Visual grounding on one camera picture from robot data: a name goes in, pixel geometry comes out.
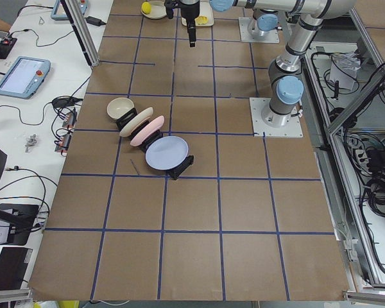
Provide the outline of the cream bowl in rack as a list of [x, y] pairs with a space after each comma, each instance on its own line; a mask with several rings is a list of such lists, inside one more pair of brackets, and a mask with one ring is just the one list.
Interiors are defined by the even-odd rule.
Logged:
[[116, 121], [134, 107], [129, 98], [115, 98], [107, 105], [107, 115]]

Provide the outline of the black monitor stand base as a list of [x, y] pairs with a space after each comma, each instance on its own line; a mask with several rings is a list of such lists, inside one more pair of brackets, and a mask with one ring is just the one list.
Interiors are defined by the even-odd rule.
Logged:
[[24, 246], [28, 242], [38, 213], [38, 205], [0, 204], [0, 245]]

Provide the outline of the blue plate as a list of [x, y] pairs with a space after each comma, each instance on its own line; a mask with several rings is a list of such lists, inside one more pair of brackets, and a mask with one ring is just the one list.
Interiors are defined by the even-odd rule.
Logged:
[[187, 157], [187, 142], [174, 135], [155, 141], [146, 151], [146, 162], [153, 169], [168, 170], [180, 165]]

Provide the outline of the cream serving tray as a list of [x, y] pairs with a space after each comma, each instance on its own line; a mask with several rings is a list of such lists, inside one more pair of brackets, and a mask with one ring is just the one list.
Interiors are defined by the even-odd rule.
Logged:
[[208, 23], [206, 25], [203, 25], [203, 26], [198, 26], [196, 25], [196, 27], [210, 27], [210, 26], [213, 26], [214, 25], [214, 16], [213, 16], [213, 11], [212, 11], [212, 8], [210, 6], [210, 3], [209, 1], [200, 1], [200, 10], [199, 10], [199, 14], [197, 14], [196, 12], [194, 12], [194, 14], [196, 16], [196, 18], [200, 15], [204, 15], [204, 16], [207, 16], [208, 17]]

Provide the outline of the yellow lemon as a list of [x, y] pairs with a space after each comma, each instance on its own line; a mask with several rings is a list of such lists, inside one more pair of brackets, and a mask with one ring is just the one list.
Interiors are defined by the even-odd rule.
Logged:
[[149, 2], [145, 1], [142, 3], [141, 10], [142, 10], [142, 13], [149, 15], [151, 13], [152, 6]]

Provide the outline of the white box in cabinet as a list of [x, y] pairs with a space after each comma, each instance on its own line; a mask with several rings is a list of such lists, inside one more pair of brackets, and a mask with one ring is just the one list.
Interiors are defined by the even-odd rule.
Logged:
[[361, 68], [360, 60], [354, 52], [336, 53], [331, 56], [329, 81], [340, 89], [352, 90], [356, 83], [357, 72]]

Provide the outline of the pink plate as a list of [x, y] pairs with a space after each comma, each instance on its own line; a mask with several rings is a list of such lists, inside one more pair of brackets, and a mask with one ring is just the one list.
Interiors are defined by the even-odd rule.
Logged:
[[130, 141], [130, 145], [140, 146], [151, 134], [162, 128], [164, 121], [165, 118], [163, 115], [156, 117]]

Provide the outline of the yellow bread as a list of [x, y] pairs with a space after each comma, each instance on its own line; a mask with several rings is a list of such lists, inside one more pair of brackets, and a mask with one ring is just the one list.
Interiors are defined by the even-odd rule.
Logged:
[[204, 16], [204, 15], [200, 15], [198, 16], [197, 18], [195, 18], [195, 23], [196, 25], [198, 26], [203, 26], [203, 25], [206, 25], [208, 23], [208, 17], [207, 16]]

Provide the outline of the white bowl with lemon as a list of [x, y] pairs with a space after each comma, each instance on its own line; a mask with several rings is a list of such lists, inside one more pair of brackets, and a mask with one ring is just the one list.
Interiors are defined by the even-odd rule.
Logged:
[[142, 13], [149, 19], [162, 19], [166, 16], [166, 8], [163, 1], [147, 1], [151, 4], [152, 10], [149, 15]]

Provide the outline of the black dish rack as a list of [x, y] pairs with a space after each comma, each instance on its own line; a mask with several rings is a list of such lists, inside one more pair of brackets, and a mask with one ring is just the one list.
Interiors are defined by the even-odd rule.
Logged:
[[[129, 112], [127, 112], [125, 115], [120, 117], [118, 120], [116, 120], [116, 126], [119, 130], [119, 132], [122, 130], [122, 128], [128, 124], [137, 114], [140, 112], [137, 112], [135, 108], [132, 108]], [[147, 121], [142, 123], [139, 127], [137, 127], [132, 134], [128, 138], [130, 141], [148, 124], [152, 121], [153, 119], [149, 118]], [[136, 148], [139, 148], [144, 154], [145, 154], [145, 159], [146, 159], [146, 151], [147, 149], [157, 140], [159, 140], [162, 137], [166, 137], [163, 135], [163, 133], [160, 130], [157, 130], [153, 134], [151, 134], [140, 146], [133, 146]], [[191, 165], [194, 163], [194, 156], [190, 155], [189, 153], [187, 154], [187, 157], [184, 159], [184, 161], [174, 167], [173, 169], [168, 169], [168, 170], [161, 170], [166, 173], [167, 176], [172, 178], [173, 180], [177, 180], [179, 176]]]

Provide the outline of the near teach pendant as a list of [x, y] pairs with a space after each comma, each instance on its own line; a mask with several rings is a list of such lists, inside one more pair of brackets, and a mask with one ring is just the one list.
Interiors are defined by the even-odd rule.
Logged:
[[19, 56], [0, 81], [0, 95], [29, 99], [44, 82], [50, 68], [49, 60]]

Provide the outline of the cream plate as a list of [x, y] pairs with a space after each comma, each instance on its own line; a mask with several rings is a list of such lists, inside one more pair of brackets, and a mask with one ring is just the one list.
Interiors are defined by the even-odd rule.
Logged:
[[129, 137], [132, 132], [142, 123], [147, 121], [153, 115], [153, 108], [148, 107], [137, 114], [128, 124], [126, 124], [119, 132], [121, 137]]

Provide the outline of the black power adapter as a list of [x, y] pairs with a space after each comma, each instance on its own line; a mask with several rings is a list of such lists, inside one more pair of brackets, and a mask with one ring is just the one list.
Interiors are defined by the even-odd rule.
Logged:
[[93, 16], [87, 16], [85, 18], [86, 22], [88, 24], [91, 24], [91, 25], [94, 25], [94, 26], [104, 26], [106, 25], [107, 23], [101, 19], [98, 19], [96, 17], [93, 17]]

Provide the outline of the aluminium frame post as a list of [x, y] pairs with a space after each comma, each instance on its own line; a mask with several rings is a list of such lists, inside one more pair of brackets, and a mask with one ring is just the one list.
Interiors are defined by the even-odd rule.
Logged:
[[99, 55], [77, 1], [60, 1], [78, 39], [81, 51], [91, 67], [99, 65]]

